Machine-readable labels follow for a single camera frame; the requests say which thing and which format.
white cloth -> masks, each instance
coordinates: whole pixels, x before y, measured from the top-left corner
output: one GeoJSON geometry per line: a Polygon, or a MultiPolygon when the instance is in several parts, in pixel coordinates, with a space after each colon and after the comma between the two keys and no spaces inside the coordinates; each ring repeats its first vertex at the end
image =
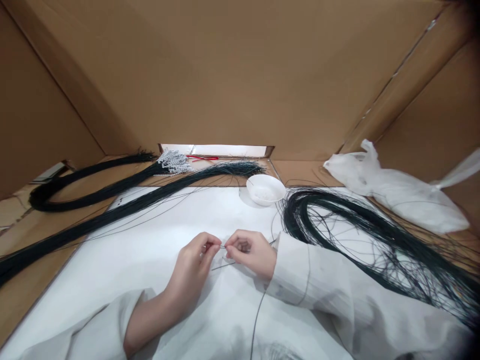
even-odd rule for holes
{"type": "MultiPolygon", "coordinates": [[[[267,294],[332,315],[343,346],[357,360],[455,359],[471,332],[449,313],[388,291],[343,255],[286,233],[267,294]]],[[[27,349],[22,360],[125,360],[132,311],[152,291],[127,292],[59,335],[27,349]]]]}

red ribbon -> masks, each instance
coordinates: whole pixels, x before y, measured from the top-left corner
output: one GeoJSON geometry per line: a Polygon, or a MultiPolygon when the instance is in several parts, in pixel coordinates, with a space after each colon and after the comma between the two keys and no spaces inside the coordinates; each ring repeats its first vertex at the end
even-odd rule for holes
{"type": "Polygon", "coordinates": [[[196,162],[196,161],[199,161],[199,160],[218,160],[218,159],[219,159],[218,156],[199,157],[199,156],[187,155],[186,157],[187,157],[187,158],[196,159],[196,160],[193,160],[192,163],[194,163],[194,162],[196,162]]]}

cardboard box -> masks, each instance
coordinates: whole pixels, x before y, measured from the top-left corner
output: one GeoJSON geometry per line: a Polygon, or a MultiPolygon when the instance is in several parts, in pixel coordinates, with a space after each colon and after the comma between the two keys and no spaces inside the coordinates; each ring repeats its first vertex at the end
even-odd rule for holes
{"type": "MultiPolygon", "coordinates": [[[[364,138],[384,167],[426,181],[479,143],[476,49],[456,2],[0,2],[0,166],[8,172],[0,199],[59,161],[80,168],[158,144],[273,146],[269,170],[284,183],[336,186],[323,161],[364,138]]],[[[141,167],[84,179],[58,200],[141,167]]],[[[472,224],[480,223],[479,182],[477,174],[446,190],[472,224]]],[[[34,211],[2,236],[0,251],[109,201],[34,211]]],[[[74,249],[0,289],[0,307],[10,309],[0,317],[1,344],[74,249]]]]}

white plastic bag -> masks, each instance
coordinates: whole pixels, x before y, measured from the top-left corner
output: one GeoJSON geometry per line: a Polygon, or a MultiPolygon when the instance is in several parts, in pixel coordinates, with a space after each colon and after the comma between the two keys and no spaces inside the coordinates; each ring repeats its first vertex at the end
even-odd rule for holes
{"type": "Polygon", "coordinates": [[[400,217],[437,234],[465,230],[469,222],[441,189],[455,185],[480,170],[480,148],[440,181],[432,184],[393,169],[382,169],[368,140],[366,152],[335,154],[323,166],[349,190],[373,196],[400,217]]]}

bundle of dark green wire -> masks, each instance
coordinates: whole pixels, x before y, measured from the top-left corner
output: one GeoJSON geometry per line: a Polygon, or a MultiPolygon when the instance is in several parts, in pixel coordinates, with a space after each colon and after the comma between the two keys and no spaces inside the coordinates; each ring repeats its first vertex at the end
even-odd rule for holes
{"type": "Polygon", "coordinates": [[[127,202],[124,205],[110,209],[103,214],[68,227],[39,242],[3,256],[0,258],[0,287],[43,256],[84,235],[148,208],[197,181],[221,175],[233,175],[248,178],[252,175],[262,174],[264,171],[265,169],[254,161],[223,162],[170,182],[167,185],[159,187],[158,189],[127,202]]]}
{"type": "Polygon", "coordinates": [[[479,278],[435,251],[441,246],[423,242],[373,207],[331,190],[294,189],[282,207],[284,229],[294,238],[339,252],[384,288],[444,309],[469,327],[475,325],[480,314],[479,278]],[[320,215],[320,209],[329,215],[320,215]],[[341,249],[328,227],[331,218],[348,222],[375,240],[373,263],[359,261],[341,249]]]}
{"type": "Polygon", "coordinates": [[[140,171],[132,176],[126,177],[120,181],[105,186],[104,188],[96,192],[82,196],[80,198],[63,202],[51,202],[50,198],[66,186],[103,170],[121,165],[151,162],[155,159],[156,156],[154,156],[151,152],[140,152],[135,155],[124,156],[110,161],[99,162],[98,164],[85,167],[66,176],[54,178],[52,181],[35,188],[30,193],[30,205],[35,210],[41,212],[59,213],[74,209],[80,209],[99,203],[103,200],[120,194],[126,189],[132,188],[140,184],[142,181],[152,177],[153,175],[167,174],[168,169],[166,167],[163,167],[161,163],[155,162],[143,171],[140,171]]]}

